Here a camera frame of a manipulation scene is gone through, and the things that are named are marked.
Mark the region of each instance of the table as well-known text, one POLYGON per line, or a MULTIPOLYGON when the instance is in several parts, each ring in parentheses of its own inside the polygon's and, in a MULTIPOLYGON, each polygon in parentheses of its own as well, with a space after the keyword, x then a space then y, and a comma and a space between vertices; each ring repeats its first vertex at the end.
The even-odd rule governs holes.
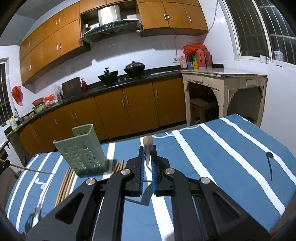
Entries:
MULTIPOLYGON (((156 134, 153 142, 158 155, 167 158, 172 168, 194 179, 209 177, 268 231, 295 192, 295 157, 285 146, 239 115, 156 134), (272 181, 267 151, 274 155, 270 159, 272 181)), ((127 161, 138 155, 142 143, 143 138, 135 138, 102 145, 102 148, 108 159, 127 161)), ((59 152, 37 155, 28 165, 32 169, 55 172, 55 175, 50 178, 47 174, 23 172, 14 186, 5 211, 9 212, 11 223, 24 234, 31 228, 36 210, 41 210, 40 219, 53 209, 69 167, 59 152)), ((104 173, 95 178, 101 180, 109 176, 110 173, 104 173)), ((151 178, 145 168, 144 179, 151 178)), ((85 180, 76 177, 73 188, 85 180)), ((147 241, 173 240, 170 197, 152 195, 152 187, 147 183, 144 183, 144 191, 150 193, 147 199, 128 198, 125 202, 122 240, 138 240, 139 237, 147 241)))
POLYGON ((227 110, 233 96, 239 89, 258 87, 260 89, 261 101, 259 111, 251 116, 258 127, 261 126, 265 94, 267 85, 267 75, 255 74, 244 70, 236 69, 192 69, 182 70, 186 122, 190 126, 190 96, 189 83, 196 83, 210 87, 216 95, 219 105, 219 118, 227 116, 227 110))

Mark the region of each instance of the countertop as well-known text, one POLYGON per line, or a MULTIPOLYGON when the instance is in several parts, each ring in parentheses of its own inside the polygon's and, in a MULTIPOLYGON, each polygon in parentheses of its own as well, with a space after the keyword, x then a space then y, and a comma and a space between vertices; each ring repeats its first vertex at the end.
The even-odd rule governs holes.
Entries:
POLYGON ((190 69, 190 70, 181 70, 181 73, 183 74, 205 74, 210 76, 218 76, 218 77, 236 77, 236 76, 246 76, 246 75, 252 75, 252 76, 263 76, 267 77, 267 75, 264 74, 258 74, 254 72, 250 72, 247 70, 239 70, 239 69, 190 69))
MULTIPOLYGON (((41 112, 35 114, 29 120, 27 120, 27 121, 23 122, 21 125, 19 125, 17 130, 11 131, 8 134, 6 134, 6 137, 9 138, 10 135, 12 135, 14 133, 18 133, 23 128, 25 128, 28 124, 34 122, 34 120, 36 120, 37 118, 39 118, 43 115, 46 115, 47 113, 49 113, 59 107, 62 107, 64 105, 75 102, 77 100, 80 100, 80 99, 83 99, 86 97, 90 97, 90 96, 95 96, 97 94, 100 94, 100 93, 103 93, 106 91, 110 91, 110 90, 116 89, 116 88, 122 88, 122 87, 125 87, 128 85, 144 83, 147 81, 162 79, 162 78, 166 78, 166 77, 178 76, 178 75, 181 75, 180 71, 181 71, 180 66, 178 66, 178 65, 177 66, 168 66, 168 67, 161 67, 161 68, 145 70, 145 73, 148 76, 141 78, 139 80, 136 80, 136 81, 130 81, 128 79, 121 80, 121 81, 116 82, 113 86, 105 86, 103 81, 95 82, 93 84, 88 85, 88 89, 86 91, 83 91, 81 94, 63 99, 62 101, 59 101, 59 102, 53 104, 51 107, 45 108, 41 112)), ((119 76, 119 78, 124 78, 126 76, 127 76, 126 74, 121 75, 121 76, 119 76)))

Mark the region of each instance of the blue tablecloth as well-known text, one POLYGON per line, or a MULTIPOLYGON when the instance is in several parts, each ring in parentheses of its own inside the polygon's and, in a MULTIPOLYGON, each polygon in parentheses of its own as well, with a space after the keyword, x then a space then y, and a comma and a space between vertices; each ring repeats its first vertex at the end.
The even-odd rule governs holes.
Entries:
MULTIPOLYGON (((108 159, 127 161, 136 157, 142 138, 102 145, 108 159)), ((208 176, 268 231, 283 214, 296 189, 296 161, 290 151, 274 138, 239 115, 205 124, 153 135, 157 154, 187 177, 208 176), (266 152, 270 158, 273 179, 266 152)), ((42 153, 28 166, 55 175, 23 172, 15 184, 6 212, 20 233, 26 234, 54 208, 62 179, 69 167, 59 152, 42 153)), ((108 178, 96 176, 97 180, 108 178)), ((145 179, 151 173, 145 169, 145 179)), ((78 187, 86 178, 75 177, 78 187)), ((144 190, 149 184, 144 183, 144 190)), ((129 198, 125 202, 122 240, 173 240, 170 197, 150 200, 129 198)))

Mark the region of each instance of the metal bolt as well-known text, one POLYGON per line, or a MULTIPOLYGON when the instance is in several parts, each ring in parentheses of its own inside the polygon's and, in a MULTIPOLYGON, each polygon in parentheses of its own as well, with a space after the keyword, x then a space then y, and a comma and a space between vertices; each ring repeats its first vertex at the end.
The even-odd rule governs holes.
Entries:
POLYGON ((208 177, 202 177, 202 178, 201 178, 201 182, 202 182, 203 184, 209 184, 210 181, 211 181, 211 180, 210 180, 208 177))
POLYGON ((95 182, 96 182, 96 180, 94 178, 89 178, 86 180, 87 185, 93 185, 95 182))
POLYGON ((175 170, 174 170, 173 168, 167 168, 167 169, 165 170, 165 172, 166 172, 167 174, 174 174, 174 173, 175 173, 175 170))
POLYGON ((128 175, 130 173, 131 173, 131 170, 130 169, 127 169, 127 168, 121 170, 121 174, 122 175, 128 175))

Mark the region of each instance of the stool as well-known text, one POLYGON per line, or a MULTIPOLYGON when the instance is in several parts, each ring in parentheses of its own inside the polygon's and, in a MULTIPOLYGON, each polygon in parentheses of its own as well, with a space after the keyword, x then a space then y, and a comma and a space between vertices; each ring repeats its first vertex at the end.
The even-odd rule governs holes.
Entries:
POLYGON ((213 101, 213 102, 208 103, 208 102, 206 102, 202 99, 199 99, 199 98, 191 99, 191 100, 189 100, 189 103, 190 103, 190 125, 192 125, 192 126, 195 125, 195 114, 194 114, 195 108, 197 108, 199 110, 200 123, 204 123, 205 122, 205 111, 218 106, 217 101, 213 101))

